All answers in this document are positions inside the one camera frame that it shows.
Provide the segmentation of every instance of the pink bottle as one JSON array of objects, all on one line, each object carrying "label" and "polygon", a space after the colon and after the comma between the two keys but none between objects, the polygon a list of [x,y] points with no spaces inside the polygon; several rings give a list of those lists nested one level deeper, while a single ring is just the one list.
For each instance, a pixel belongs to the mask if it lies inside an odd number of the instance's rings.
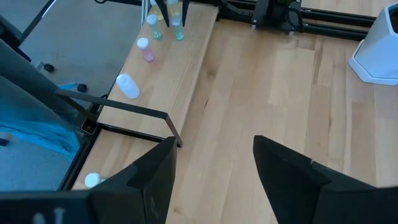
[{"label": "pink bottle", "polygon": [[147,38],[138,39],[137,46],[139,49],[142,50],[142,53],[144,53],[145,61],[153,62],[155,60],[154,53],[151,51],[151,49],[149,47],[149,41]]}]

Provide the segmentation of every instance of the black metal frame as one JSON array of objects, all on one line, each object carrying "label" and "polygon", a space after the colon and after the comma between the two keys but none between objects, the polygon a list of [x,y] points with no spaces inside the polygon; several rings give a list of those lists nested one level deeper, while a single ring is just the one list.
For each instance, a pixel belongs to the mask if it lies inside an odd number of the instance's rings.
[{"label": "black metal frame", "polygon": [[13,50],[15,50],[20,56],[25,58],[28,62],[31,62],[29,56],[27,56],[20,48],[21,44],[25,41],[25,39],[29,36],[29,34],[33,31],[33,29],[37,26],[37,24],[42,19],[44,13],[49,9],[49,7],[54,3],[55,0],[48,0],[43,8],[39,11],[39,13],[34,17],[32,22],[26,27],[23,32],[15,31],[15,27],[7,27],[7,24],[0,23],[0,38],[5,41],[5,43],[10,46]]},{"label": "black metal frame", "polygon": [[[141,106],[136,106],[136,105],[130,105],[127,103],[121,103],[118,101],[113,101],[113,100],[108,100],[106,98],[101,98],[97,96],[90,96],[86,95],[84,93],[78,93],[74,91],[69,91],[69,90],[61,90],[58,89],[56,90],[55,94],[59,96],[61,99],[63,99],[65,102],[67,102],[70,106],[75,108],[77,111],[79,111],[83,116],[86,117],[85,123],[88,123],[87,125],[84,125],[86,128],[82,128],[87,134],[83,137],[83,144],[79,148],[79,151],[77,152],[75,158],[73,159],[67,174],[62,180],[62,183],[59,186],[59,190],[68,190],[73,187],[73,184],[75,183],[78,174],[80,173],[81,168],[83,167],[83,164],[85,163],[88,154],[91,151],[91,148],[93,147],[98,135],[100,134],[100,131],[107,130],[127,136],[132,136],[135,138],[140,138],[140,139],[145,139],[148,141],[153,141],[153,142],[162,142],[165,138],[160,137],[160,136],[154,136],[151,134],[147,133],[141,133],[139,131],[133,131],[133,130],[128,130],[120,127],[115,127],[112,125],[108,124],[102,124],[98,123],[98,115],[101,112],[103,107],[100,106],[109,106],[112,108],[117,108],[125,111],[130,111],[133,113],[137,114],[142,114],[146,116],[151,116],[153,118],[159,118],[163,119],[167,126],[170,128],[172,134],[175,136],[177,140],[177,146],[182,147],[182,139],[178,133],[178,131],[175,129],[175,126],[170,118],[170,116],[163,111],[158,111],[158,110],[153,110],[149,108],[144,108]],[[78,100],[83,100],[87,102],[91,102],[92,105],[88,110],[86,110],[84,107],[82,107],[80,104],[78,104],[74,99]]]},{"label": "black metal frame", "polygon": [[[141,0],[104,0],[112,2],[121,2],[124,4],[133,4],[140,6]],[[363,40],[368,33],[366,30],[350,29],[339,26],[330,26],[316,24],[314,22],[305,22],[305,19],[317,21],[332,22],[336,24],[352,25],[370,28],[375,17],[348,14],[342,12],[332,12],[319,9],[310,9],[301,7],[302,0],[288,2],[286,6],[281,7],[281,0],[192,0],[195,2],[212,4],[218,6],[219,13],[217,19],[229,19],[232,21],[245,22],[259,27],[268,27],[284,31],[306,32],[316,35],[326,35],[349,40]],[[290,10],[288,15],[292,26],[287,22],[286,10]]]}]

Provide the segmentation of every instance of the wood grain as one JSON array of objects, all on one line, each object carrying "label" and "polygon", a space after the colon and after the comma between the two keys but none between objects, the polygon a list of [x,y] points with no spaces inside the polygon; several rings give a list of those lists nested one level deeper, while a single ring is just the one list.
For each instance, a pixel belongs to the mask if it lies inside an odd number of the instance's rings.
[{"label": "wood grain", "polygon": [[[131,100],[117,85],[112,87],[110,100],[164,111],[171,117],[180,133],[197,83],[200,67],[218,9],[191,4],[184,28],[184,40],[175,40],[172,28],[160,21],[162,40],[153,40],[147,23],[137,38],[147,37],[155,61],[146,63],[136,44],[132,47],[121,73],[130,74],[138,84],[141,95]],[[105,106],[98,122],[124,129],[167,137],[171,131],[161,119],[122,111]]]},{"label": "wood grain", "polygon": [[[375,16],[391,2],[304,4]],[[182,131],[167,223],[277,223],[252,155],[255,134],[370,184],[398,185],[398,86],[363,83],[346,63],[357,45],[217,22]],[[154,145],[106,131],[97,143],[76,188],[88,172],[112,175]]]}]

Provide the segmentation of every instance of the plastic bottle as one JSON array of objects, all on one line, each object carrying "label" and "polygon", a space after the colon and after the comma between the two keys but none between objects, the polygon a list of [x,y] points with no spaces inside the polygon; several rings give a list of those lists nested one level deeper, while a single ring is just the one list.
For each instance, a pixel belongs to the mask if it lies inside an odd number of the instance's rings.
[{"label": "plastic bottle", "polygon": [[136,82],[127,73],[118,75],[116,84],[120,90],[130,99],[135,99],[139,96],[139,88]]},{"label": "plastic bottle", "polygon": [[167,0],[167,7],[170,11],[170,15],[173,16],[179,16],[181,17],[182,15],[182,2],[179,2],[178,0]]},{"label": "plastic bottle", "polygon": [[157,20],[162,20],[163,19],[162,11],[160,11],[159,6],[157,5],[156,1],[150,0],[150,4],[154,8],[153,12],[157,17]]},{"label": "plastic bottle", "polygon": [[102,181],[106,179],[100,176],[97,173],[90,173],[85,178],[85,185],[86,187],[95,187],[96,185],[100,184]]},{"label": "plastic bottle", "polygon": [[162,38],[162,33],[159,29],[159,23],[157,22],[157,17],[155,14],[147,16],[147,23],[152,31],[152,35],[155,40],[160,40]]},{"label": "plastic bottle", "polygon": [[175,39],[183,40],[184,39],[184,32],[182,29],[182,22],[181,17],[172,17],[172,27],[174,30]]},{"label": "plastic bottle", "polygon": [[149,47],[149,40],[147,38],[138,39],[137,46],[139,49],[142,50],[142,53],[144,54],[145,61],[153,62],[155,60],[155,55]]}]

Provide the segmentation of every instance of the white device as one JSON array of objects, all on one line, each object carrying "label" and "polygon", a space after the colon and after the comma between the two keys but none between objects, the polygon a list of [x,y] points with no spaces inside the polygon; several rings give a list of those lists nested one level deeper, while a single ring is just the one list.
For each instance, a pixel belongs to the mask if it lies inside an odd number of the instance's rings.
[{"label": "white device", "polygon": [[398,84],[398,34],[392,28],[390,12],[398,3],[383,8],[366,38],[362,40],[348,64],[367,83]]}]

